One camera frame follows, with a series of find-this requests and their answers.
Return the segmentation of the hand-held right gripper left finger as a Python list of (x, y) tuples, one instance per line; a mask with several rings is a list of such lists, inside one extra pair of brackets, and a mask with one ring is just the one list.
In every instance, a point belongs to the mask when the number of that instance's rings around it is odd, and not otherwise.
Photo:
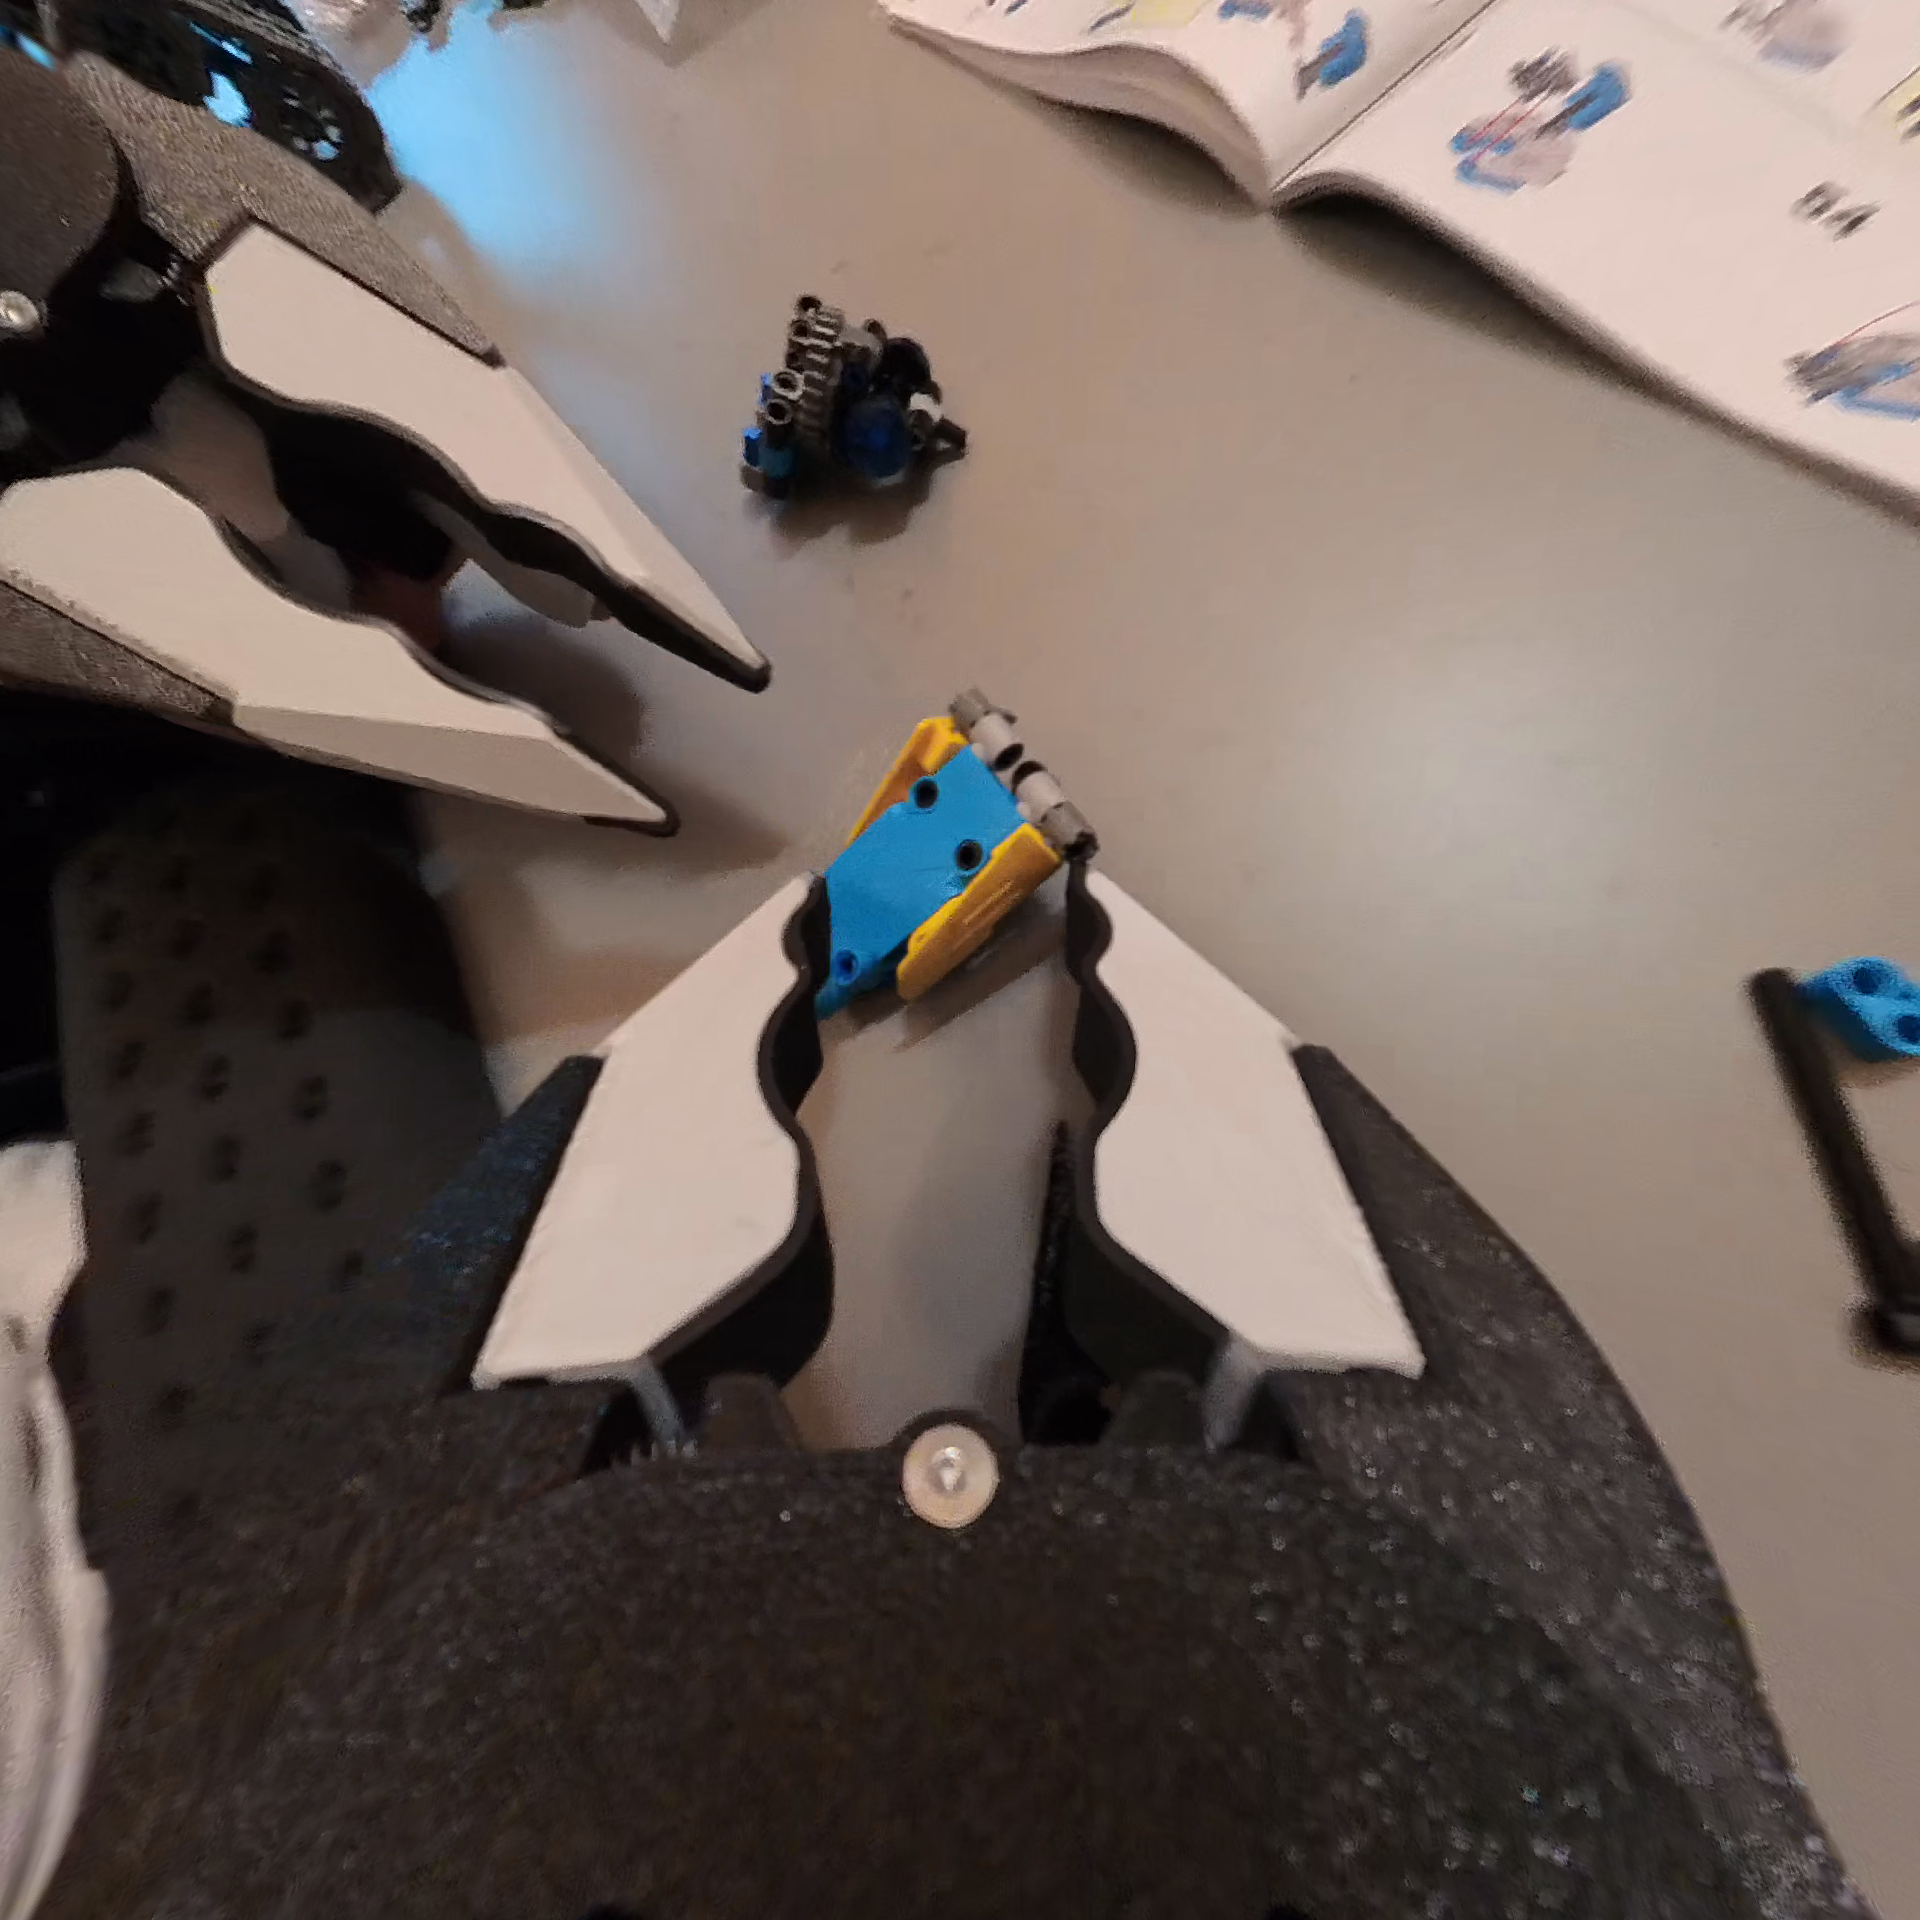
[(468, 1384), (617, 1382), (697, 1418), (719, 1376), (804, 1376), (834, 1316), (804, 1128), (827, 973), (830, 891), (800, 873), (579, 1058)]

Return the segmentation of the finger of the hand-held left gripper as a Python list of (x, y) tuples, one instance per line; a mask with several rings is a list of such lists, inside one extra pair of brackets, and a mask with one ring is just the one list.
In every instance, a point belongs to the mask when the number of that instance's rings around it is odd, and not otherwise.
[(673, 832), (646, 786), (544, 711), (431, 668), (391, 621), (276, 590), (189, 493), (142, 469), (20, 479), (3, 575), (79, 627), (214, 692), (262, 746), (504, 807)]
[(395, 487), (493, 580), (763, 692), (770, 660), (704, 578), (504, 363), (468, 353), (292, 238), (241, 226), (201, 268), (209, 348), (266, 406), (371, 434)]

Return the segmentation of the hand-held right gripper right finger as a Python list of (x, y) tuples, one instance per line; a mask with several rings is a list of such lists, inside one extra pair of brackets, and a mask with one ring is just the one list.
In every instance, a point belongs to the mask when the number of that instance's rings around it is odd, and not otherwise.
[(1067, 880), (1074, 1070), (1028, 1287), (1033, 1446), (1308, 1446), (1287, 1376), (1425, 1350), (1295, 1043), (1118, 880)]

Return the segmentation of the black blue gear brick assembly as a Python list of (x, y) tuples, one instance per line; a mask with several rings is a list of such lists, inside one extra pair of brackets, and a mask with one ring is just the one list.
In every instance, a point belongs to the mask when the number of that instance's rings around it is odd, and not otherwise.
[(947, 415), (928, 348), (877, 317), (846, 317), (822, 295), (800, 295), (787, 317), (779, 363), (755, 384), (742, 434), (742, 487), (763, 498), (844, 479), (891, 489), (960, 458), (971, 434)]

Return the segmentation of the blue yellow brick assembly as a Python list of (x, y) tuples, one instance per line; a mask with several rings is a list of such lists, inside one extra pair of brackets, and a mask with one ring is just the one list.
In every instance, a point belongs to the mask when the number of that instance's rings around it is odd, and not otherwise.
[(830, 1021), (877, 990), (928, 996), (1096, 846), (1019, 720), (979, 690), (957, 692), (917, 720), (827, 867), (830, 969), (810, 1012)]

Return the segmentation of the black perforated mat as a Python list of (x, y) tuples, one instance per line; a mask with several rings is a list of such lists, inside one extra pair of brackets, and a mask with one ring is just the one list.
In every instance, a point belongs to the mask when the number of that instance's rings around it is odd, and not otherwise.
[(189, 1524), (499, 1121), (391, 786), (201, 772), (54, 880), (89, 1475)]

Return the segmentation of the black brick axle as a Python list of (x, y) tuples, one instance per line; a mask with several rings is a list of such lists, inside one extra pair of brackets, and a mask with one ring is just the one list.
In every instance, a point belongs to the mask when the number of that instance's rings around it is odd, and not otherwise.
[(1920, 1355), (1920, 1239), (1899, 1218), (1881, 1163), (1858, 1132), (1836, 1056), (1790, 969), (1757, 969), (1746, 1001), (1785, 1087), (1810, 1162), (1825, 1185), (1860, 1278), (1860, 1324), (1885, 1355)]

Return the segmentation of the blue perforated brick beam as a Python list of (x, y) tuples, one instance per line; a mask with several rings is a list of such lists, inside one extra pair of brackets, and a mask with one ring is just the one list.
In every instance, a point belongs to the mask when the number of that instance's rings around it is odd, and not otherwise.
[(1920, 1058), (1920, 983), (1888, 957), (1843, 957), (1796, 979), (1803, 1012), (1860, 1065)]

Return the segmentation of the white garment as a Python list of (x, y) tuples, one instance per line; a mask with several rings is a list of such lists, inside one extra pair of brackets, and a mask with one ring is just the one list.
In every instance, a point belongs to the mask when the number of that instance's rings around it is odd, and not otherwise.
[(29, 1913), (75, 1825), (103, 1703), (111, 1595), (84, 1554), (75, 1438), (54, 1376), (84, 1265), (64, 1138), (0, 1152), (0, 1909)]

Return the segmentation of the open instruction booklet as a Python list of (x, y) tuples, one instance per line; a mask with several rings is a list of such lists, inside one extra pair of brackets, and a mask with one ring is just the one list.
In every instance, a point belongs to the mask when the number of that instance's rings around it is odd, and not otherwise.
[(1373, 198), (1739, 434), (1920, 498), (1906, 0), (896, 0), (1252, 202)]

